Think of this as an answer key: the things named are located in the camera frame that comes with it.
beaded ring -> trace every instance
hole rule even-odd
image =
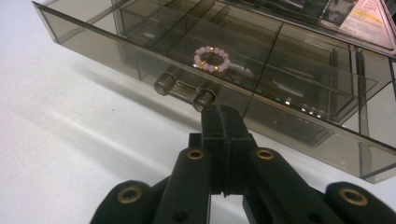
[[[215,53],[218,54],[224,62],[220,65],[213,65],[213,64],[208,64],[206,61],[201,60],[201,54],[203,53]],[[219,48],[211,48],[209,46],[206,47],[200,47],[195,51],[195,56],[194,56],[194,61],[195,61],[195,66],[208,70],[209,72],[222,72],[228,68],[228,66],[231,64],[230,59],[228,59],[228,53],[224,51],[224,49],[219,49]]]

gold bead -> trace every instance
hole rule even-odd
[[[199,68],[202,68],[202,67],[204,66],[205,63],[206,63],[205,61],[200,62],[200,63],[199,63]]]

transparent plastic drawer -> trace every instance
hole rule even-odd
[[[232,106],[251,130],[367,181],[396,174],[396,143],[376,133],[378,117],[396,127],[387,54],[211,0],[35,7],[56,43],[161,95]]]

pink bead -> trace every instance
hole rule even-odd
[[[215,71],[215,66],[209,65],[209,67],[207,68],[207,70],[209,70],[209,72],[214,72],[214,71]]]
[[[199,49],[199,51],[200,51],[200,53],[205,53],[206,52],[206,48],[204,48],[204,47],[201,47],[200,49]]]

bead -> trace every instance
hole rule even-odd
[[[199,68],[203,68],[205,63],[206,63],[205,61],[200,62],[200,63],[199,63]]]
[[[209,72],[214,72],[215,71],[215,66],[214,65],[209,65],[207,70],[209,70]]]
[[[206,52],[206,48],[204,48],[204,47],[201,47],[200,49],[199,49],[199,51],[203,54],[203,53],[205,53]]]

